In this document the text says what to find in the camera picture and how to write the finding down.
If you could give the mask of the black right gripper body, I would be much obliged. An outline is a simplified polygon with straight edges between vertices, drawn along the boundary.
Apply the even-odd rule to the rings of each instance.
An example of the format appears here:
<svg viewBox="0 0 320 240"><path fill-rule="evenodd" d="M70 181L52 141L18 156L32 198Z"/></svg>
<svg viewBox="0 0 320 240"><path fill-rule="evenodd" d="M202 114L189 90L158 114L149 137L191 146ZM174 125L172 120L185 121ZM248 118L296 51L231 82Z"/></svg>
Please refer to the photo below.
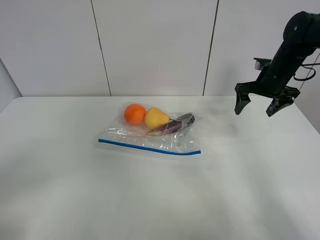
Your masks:
<svg viewBox="0 0 320 240"><path fill-rule="evenodd" d="M271 99L284 97L297 98L300 94L300 91L297 88L290 86L285 86L282 90L274 93L266 87L261 86L261 84L256 81L237 83L235 86L235 92L237 94L256 94Z"/></svg>

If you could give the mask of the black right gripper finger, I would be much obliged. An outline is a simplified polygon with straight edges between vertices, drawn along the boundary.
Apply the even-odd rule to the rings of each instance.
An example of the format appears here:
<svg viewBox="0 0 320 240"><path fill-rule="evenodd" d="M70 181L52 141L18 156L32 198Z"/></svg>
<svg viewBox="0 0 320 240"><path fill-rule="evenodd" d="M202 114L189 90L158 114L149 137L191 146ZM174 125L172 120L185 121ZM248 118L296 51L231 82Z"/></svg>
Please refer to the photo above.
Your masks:
<svg viewBox="0 0 320 240"><path fill-rule="evenodd" d="M266 114L269 117L272 117L274 114L286 107L291 106L293 103L294 99L291 96L282 96L279 98L274 98L271 104L268 106Z"/></svg>
<svg viewBox="0 0 320 240"><path fill-rule="evenodd" d="M247 92L237 92L236 93L236 103L234 112L236 115L239 115L242 110L251 102L249 93Z"/></svg>

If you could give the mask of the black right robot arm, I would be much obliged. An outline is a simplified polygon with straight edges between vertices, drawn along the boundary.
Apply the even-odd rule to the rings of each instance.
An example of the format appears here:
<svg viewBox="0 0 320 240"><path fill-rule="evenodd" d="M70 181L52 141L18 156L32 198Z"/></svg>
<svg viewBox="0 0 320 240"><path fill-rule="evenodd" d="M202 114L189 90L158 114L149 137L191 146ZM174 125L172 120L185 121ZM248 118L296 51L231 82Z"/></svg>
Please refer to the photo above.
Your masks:
<svg viewBox="0 0 320 240"><path fill-rule="evenodd" d="M255 69L260 73L255 81L237 83L234 112L239 115L250 103L250 94L270 98L266 114L271 117L278 111L291 106L300 91L288 86L296 78L300 67L312 70L312 64L304 60L320 47L320 16L301 11L285 26L283 42L273 59L255 58Z"/></svg>

